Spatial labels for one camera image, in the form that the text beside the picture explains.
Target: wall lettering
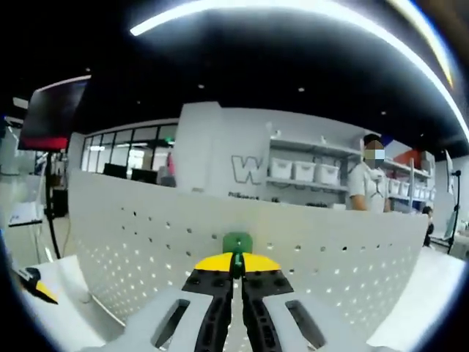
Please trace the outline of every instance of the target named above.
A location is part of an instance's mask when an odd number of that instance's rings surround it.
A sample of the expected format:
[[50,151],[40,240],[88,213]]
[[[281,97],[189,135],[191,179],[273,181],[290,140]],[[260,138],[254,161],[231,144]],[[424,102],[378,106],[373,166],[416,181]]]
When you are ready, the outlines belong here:
[[258,186],[262,184],[262,158],[253,156],[232,155],[233,177],[236,183],[250,183]]

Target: black ceiling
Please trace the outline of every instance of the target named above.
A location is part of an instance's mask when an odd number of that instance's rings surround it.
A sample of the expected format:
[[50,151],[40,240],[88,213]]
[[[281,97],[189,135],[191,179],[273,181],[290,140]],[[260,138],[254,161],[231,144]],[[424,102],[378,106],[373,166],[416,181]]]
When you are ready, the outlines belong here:
[[[91,73],[77,115],[83,133],[178,117],[184,103],[216,100],[329,117],[434,153],[441,147],[454,156],[469,153],[435,88],[370,34],[299,12],[231,11],[203,12],[132,37],[133,25],[174,1],[97,6],[88,0],[62,8],[19,4],[21,25],[8,40],[11,62],[2,75],[8,115],[24,116],[12,97],[29,99],[38,87]],[[383,1],[353,8],[405,41],[446,82],[428,45],[400,14]],[[464,112],[461,97],[455,94]]]

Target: white pillar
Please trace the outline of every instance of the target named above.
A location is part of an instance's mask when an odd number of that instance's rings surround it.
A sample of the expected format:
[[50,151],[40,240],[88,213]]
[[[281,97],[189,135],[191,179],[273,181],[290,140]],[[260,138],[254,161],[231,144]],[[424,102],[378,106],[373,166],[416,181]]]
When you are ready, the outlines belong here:
[[221,124],[217,102],[185,104],[177,126],[173,161],[177,187],[206,192],[210,184],[213,142]]
[[16,158],[19,135],[19,129],[7,128],[5,137],[1,141],[0,172],[3,175],[19,175],[18,159]]

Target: led strip light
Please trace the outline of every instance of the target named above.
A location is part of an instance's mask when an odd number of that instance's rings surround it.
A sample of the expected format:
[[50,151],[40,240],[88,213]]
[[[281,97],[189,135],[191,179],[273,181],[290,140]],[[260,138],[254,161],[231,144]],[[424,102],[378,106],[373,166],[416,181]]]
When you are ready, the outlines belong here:
[[444,84],[435,75],[432,69],[425,63],[425,61],[413,52],[407,45],[401,40],[397,39],[390,32],[385,30],[383,27],[378,26],[375,22],[368,18],[358,14],[351,9],[327,0],[199,0],[193,1],[187,4],[175,7],[172,10],[163,12],[159,15],[153,16],[148,20],[134,26],[130,33],[134,36],[149,31],[150,29],[160,26],[169,21],[192,15],[198,12],[204,12],[207,10],[222,10],[222,9],[235,9],[235,8],[277,8],[277,9],[288,9],[288,10],[300,10],[304,12],[312,12],[318,15],[323,15],[328,18],[332,18],[337,21],[350,23],[354,26],[358,26],[361,29],[367,31],[379,37],[381,40],[387,42],[387,44],[394,47],[402,55],[407,57],[438,89],[440,94],[444,97],[447,104],[451,108],[456,117],[462,131],[464,132],[466,141],[469,143],[469,129],[466,125],[461,111],[458,109],[454,102],[451,94],[445,88]]

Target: green object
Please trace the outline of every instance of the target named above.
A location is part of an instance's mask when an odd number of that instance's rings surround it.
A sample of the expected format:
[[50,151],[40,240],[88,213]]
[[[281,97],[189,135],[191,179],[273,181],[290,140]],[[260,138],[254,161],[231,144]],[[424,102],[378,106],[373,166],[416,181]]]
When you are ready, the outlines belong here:
[[243,253],[252,253],[252,237],[245,232],[230,232],[223,237],[223,253],[233,253],[233,278],[243,275]]
[[223,237],[223,253],[252,253],[252,237],[246,232],[230,232]]

